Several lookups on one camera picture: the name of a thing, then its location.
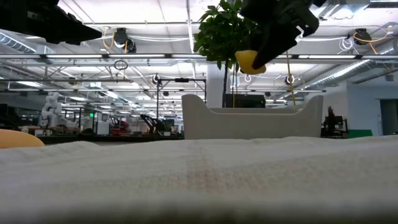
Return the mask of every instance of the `tree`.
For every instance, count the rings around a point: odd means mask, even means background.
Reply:
[[[235,52],[247,47],[247,37],[257,24],[239,15],[242,0],[228,3],[221,0],[218,6],[208,6],[202,15],[200,32],[195,34],[193,50],[205,56],[207,61],[217,62],[218,68],[225,63],[223,107],[225,106],[226,81],[228,69],[234,65],[234,74],[239,71]]]

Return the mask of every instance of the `white humanoid robot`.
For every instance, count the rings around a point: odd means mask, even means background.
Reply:
[[[59,93],[49,93],[45,97],[45,104],[40,117],[41,127],[54,127],[58,125],[58,116],[62,112],[62,104],[58,102],[59,96]]]

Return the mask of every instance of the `yellow lemon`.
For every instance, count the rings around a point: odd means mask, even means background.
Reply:
[[[239,65],[241,67],[241,70],[248,74],[248,75],[257,75],[266,72],[266,66],[263,65],[259,69],[253,69],[252,64],[254,59],[257,56],[257,52],[255,50],[243,50],[243,51],[238,51],[235,53],[235,57],[239,62]]]

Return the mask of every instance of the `pillar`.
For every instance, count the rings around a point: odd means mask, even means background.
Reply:
[[[229,70],[227,75],[226,93],[231,93]],[[224,88],[225,66],[221,66],[221,70],[217,65],[207,65],[207,107],[222,108],[223,107],[223,88]]]

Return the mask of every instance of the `white fabric surface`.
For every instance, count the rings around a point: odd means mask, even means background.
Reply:
[[[4,149],[0,223],[395,219],[397,143],[391,136]]]

